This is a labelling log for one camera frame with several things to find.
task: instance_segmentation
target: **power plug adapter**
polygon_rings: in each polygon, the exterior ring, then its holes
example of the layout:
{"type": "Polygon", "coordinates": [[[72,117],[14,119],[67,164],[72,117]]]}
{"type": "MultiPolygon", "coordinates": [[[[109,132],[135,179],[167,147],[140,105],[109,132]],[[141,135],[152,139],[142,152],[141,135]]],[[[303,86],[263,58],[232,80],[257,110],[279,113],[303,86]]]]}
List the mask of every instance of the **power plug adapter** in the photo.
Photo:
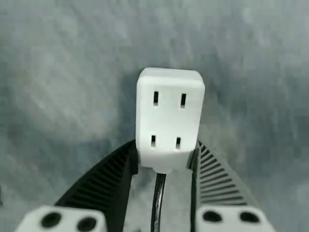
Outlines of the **power plug adapter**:
{"type": "Polygon", "coordinates": [[[137,82],[136,147],[157,173],[186,169],[197,143],[205,85],[196,71],[145,68],[137,82]]]}

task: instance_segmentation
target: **power cord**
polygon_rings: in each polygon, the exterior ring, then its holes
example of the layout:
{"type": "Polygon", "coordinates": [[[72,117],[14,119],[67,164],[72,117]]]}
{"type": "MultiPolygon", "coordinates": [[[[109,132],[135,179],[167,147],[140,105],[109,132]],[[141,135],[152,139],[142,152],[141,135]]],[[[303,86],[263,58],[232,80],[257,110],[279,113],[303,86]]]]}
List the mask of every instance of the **power cord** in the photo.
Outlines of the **power cord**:
{"type": "Polygon", "coordinates": [[[160,232],[161,207],[162,207],[165,178],[166,174],[156,175],[150,232],[160,232]]]}

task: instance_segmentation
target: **white plastic housing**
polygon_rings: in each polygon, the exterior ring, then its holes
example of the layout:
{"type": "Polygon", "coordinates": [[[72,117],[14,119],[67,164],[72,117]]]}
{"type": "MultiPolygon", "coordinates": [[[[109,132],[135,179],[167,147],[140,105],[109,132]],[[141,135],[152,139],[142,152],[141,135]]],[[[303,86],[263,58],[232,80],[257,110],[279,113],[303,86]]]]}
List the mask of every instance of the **white plastic housing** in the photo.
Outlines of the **white plastic housing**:
{"type": "Polygon", "coordinates": [[[275,232],[264,213],[250,206],[202,206],[196,213],[195,228],[196,232],[275,232]]]}
{"type": "Polygon", "coordinates": [[[75,209],[75,208],[66,208],[66,207],[57,207],[57,206],[42,206],[34,211],[27,213],[19,224],[15,232],[80,232],[80,231],[89,231],[89,232],[107,232],[106,221],[104,215],[96,210],[88,209],[75,209]],[[46,216],[51,213],[57,213],[61,215],[61,218],[58,223],[55,217],[48,218],[46,216]],[[93,229],[89,229],[89,222],[81,222],[85,218],[93,218],[96,223],[93,229]]]}
{"type": "Polygon", "coordinates": [[[136,147],[142,166],[157,173],[187,168],[197,143],[204,93],[203,78],[196,71],[145,68],[141,72],[136,147]]]}

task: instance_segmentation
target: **grey background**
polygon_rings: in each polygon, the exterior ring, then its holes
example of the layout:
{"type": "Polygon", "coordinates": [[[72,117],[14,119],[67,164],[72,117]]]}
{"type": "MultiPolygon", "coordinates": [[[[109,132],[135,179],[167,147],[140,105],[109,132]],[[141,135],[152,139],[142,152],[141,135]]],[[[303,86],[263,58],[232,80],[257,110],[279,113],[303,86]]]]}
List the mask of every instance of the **grey background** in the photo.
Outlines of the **grey background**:
{"type": "MultiPolygon", "coordinates": [[[[2,0],[3,231],[134,138],[147,66],[202,74],[201,141],[278,231],[308,231],[308,12],[307,0],[2,0]]],[[[154,179],[134,178],[125,231],[149,231],[154,179]]],[[[162,231],[189,231],[189,186],[188,172],[168,177],[162,231]]]]}

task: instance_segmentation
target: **white plug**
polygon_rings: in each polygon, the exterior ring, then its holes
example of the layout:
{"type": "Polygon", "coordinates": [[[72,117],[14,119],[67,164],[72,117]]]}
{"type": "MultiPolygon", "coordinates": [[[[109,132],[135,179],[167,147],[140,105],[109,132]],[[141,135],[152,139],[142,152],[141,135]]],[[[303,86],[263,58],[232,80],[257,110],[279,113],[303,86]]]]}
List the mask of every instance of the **white plug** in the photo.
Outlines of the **white plug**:
{"type": "Polygon", "coordinates": [[[42,206],[27,213],[15,232],[107,232],[97,210],[42,206]]]}
{"type": "Polygon", "coordinates": [[[195,231],[275,232],[275,229],[257,208],[206,205],[197,210],[195,231]]]}
{"type": "Polygon", "coordinates": [[[186,169],[197,144],[205,85],[196,71],[145,68],[137,82],[136,148],[157,173],[186,169]]]}

